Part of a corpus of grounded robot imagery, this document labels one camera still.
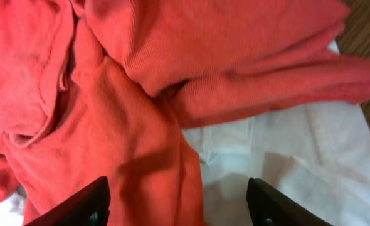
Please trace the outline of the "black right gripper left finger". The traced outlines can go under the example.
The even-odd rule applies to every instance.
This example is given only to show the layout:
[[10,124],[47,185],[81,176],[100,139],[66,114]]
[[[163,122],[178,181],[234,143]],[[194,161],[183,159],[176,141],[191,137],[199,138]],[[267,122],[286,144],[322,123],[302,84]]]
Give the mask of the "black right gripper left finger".
[[109,206],[108,179],[101,176],[26,226],[106,226]]

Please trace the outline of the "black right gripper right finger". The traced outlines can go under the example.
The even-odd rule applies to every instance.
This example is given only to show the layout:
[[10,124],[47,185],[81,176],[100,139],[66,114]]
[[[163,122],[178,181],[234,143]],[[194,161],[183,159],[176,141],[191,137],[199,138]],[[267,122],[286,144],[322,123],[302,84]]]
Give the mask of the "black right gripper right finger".
[[250,178],[246,200],[253,226],[330,226],[260,178]]

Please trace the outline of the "red t-shirt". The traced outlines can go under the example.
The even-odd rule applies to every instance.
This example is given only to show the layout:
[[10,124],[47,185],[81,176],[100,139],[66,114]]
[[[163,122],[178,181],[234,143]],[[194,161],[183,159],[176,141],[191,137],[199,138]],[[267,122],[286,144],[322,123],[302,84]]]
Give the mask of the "red t-shirt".
[[25,219],[99,176],[111,225],[202,225],[185,128],[370,99],[370,60],[328,44],[341,1],[0,0],[0,202]]

